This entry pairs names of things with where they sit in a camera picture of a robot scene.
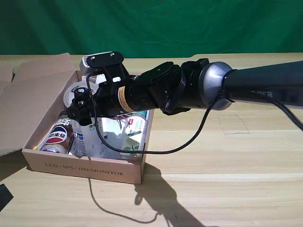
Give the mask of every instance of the clear plastic bottle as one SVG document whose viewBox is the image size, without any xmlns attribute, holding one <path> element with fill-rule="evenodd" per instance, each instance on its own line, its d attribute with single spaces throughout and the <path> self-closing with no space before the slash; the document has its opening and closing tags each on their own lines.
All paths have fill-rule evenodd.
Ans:
<svg viewBox="0 0 303 227">
<path fill-rule="evenodd" d="M 144 147 L 144 134 L 147 126 L 146 121 L 147 111 L 135 112 L 126 119 L 126 124 L 123 129 L 122 150 L 139 151 Z M 138 160 L 142 157 L 141 154 L 120 153 L 122 160 Z"/>
<path fill-rule="evenodd" d="M 98 118 L 98 126 L 101 135 L 104 137 L 101 119 Z M 92 118 L 92 124 L 87 126 L 81 126 L 74 120 L 72 120 L 71 125 L 76 140 L 77 155 L 100 158 L 105 155 L 106 146 L 97 134 L 94 118 Z"/>
</svg>

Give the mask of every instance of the white bottle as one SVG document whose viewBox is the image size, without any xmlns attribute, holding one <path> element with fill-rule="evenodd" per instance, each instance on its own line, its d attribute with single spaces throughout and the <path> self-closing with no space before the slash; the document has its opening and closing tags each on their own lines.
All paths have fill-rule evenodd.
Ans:
<svg viewBox="0 0 303 227">
<path fill-rule="evenodd" d="M 86 156 L 86 150 L 84 146 L 84 137 L 82 133 L 82 128 L 78 122 L 75 120 L 71 120 L 71 126 L 74 133 L 74 139 L 76 140 L 76 154 L 79 156 Z"/>
<path fill-rule="evenodd" d="M 105 138 L 102 127 L 102 118 L 98 118 L 98 127 L 101 136 Z M 95 119 L 92 118 L 92 124 L 82 127 L 86 156 L 104 158 L 106 146 L 102 143 L 96 130 Z"/>
</svg>

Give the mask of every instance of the orange label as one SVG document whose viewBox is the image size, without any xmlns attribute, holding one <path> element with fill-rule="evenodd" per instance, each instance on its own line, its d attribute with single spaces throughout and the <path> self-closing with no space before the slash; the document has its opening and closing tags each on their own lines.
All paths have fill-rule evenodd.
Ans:
<svg viewBox="0 0 303 227">
<path fill-rule="evenodd" d="M 132 109 L 129 107 L 129 105 L 128 105 L 127 102 L 126 102 L 126 99 L 125 99 L 125 86 L 119 87 L 119 89 L 118 89 L 118 100 L 119 100 L 119 103 L 120 103 L 121 107 L 122 107 L 125 111 L 127 111 L 127 112 L 129 112 L 129 113 L 135 112 L 134 110 L 132 110 Z"/>
</svg>

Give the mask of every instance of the black cable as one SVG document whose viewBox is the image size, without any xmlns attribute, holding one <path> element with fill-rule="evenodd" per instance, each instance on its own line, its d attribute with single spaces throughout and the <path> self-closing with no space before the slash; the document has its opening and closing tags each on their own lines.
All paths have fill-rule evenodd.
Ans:
<svg viewBox="0 0 303 227">
<path fill-rule="evenodd" d="M 92 76 L 92 74 L 89 74 L 87 77 L 86 77 L 86 83 L 87 83 L 87 86 L 88 86 L 88 89 L 89 89 L 89 96 L 92 100 L 92 103 L 93 103 L 93 109 L 94 109 L 94 119 L 95 119 L 95 124 L 96 124 L 96 130 L 97 130 L 97 134 L 99 136 L 99 138 L 101 139 L 101 141 L 105 144 L 105 146 L 107 146 L 109 149 L 112 149 L 116 152 L 120 152 L 120 153 L 127 153 L 127 154 L 155 154 L 155 155 L 166 155 L 166 154 L 171 154 L 171 153 L 175 153 L 177 151 L 180 151 L 182 149 L 184 149 L 185 147 L 187 147 L 189 144 L 191 144 L 196 138 L 197 136 L 200 134 L 205 122 L 206 122 L 206 119 L 207 119 L 207 116 L 209 114 L 209 112 L 211 111 L 211 109 L 213 108 L 213 106 L 216 104 L 216 102 L 219 100 L 220 98 L 220 95 L 218 95 L 212 102 L 211 104 L 209 105 L 209 107 L 207 108 L 204 116 L 203 116 L 203 119 L 201 121 L 201 124 L 198 128 L 198 130 L 196 131 L 196 133 L 194 134 L 194 136 L 189 140 L 187 141 L 185 144 L 183 144 L 182 146 L 178 147 L 178 148 L 175 148 L 175 149 L 172 149 L 172 150 L 167 150 L 167 151 L 125 151 L 125 150 L 121 150 L 121 149 L 117 149 L 117 148 L 114 148 L 112 147 L 111 145 L 109 145 L 105 139 L 102 137 L 101 133 L 100 133 L 100 130 L 99 130 L 99 126 L 98 126 L 98 119 L 97 119 L 97 111 L 96 111 L 96 104 L 95 104 L 95 100 L 93 99 L 93 94 L 91 92 L 91 89 L 90 89 L 90 85 L 89 85 L 89 78 L 90 76 Z"/>
<path fill-rule="evenodd" d="M 274 104 L 275 106 L 277 106 L 279 109 L 281 109 L 285 114 L 286 116 L 299 128 L 303 131 L 303 123 L 282 103 L 270 98 L 270 97 L 267 97 L 267 96 L 262 96 L 258 93 L 255 93 L 255 92 L 249 92 L 251 95 L 255 96 L 255 97 L 258 97 L 260 99 L 263 99 L 267 102 L 270 102 L 272 104 Z"/>
</svg>

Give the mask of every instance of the cardboard box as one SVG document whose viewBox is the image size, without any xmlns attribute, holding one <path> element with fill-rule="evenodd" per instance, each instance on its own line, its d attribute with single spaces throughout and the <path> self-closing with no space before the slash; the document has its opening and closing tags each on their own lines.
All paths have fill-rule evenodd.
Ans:
<svg viewBox="0 0 303 227">
<path fill-rule="evenodd" d="M 145 155 L 138 162 L 129 162 L 32 150 L 64 110 L 66 88 L 81 80 L 68 53 L 21 64 L 12 82 L 11 72 L 11 66 L 0 68 L 0 156 L 22 150 L 32 171 L 142 183 Z M 153 111 L 149 115 L 144 150 Z"/>
</svg>

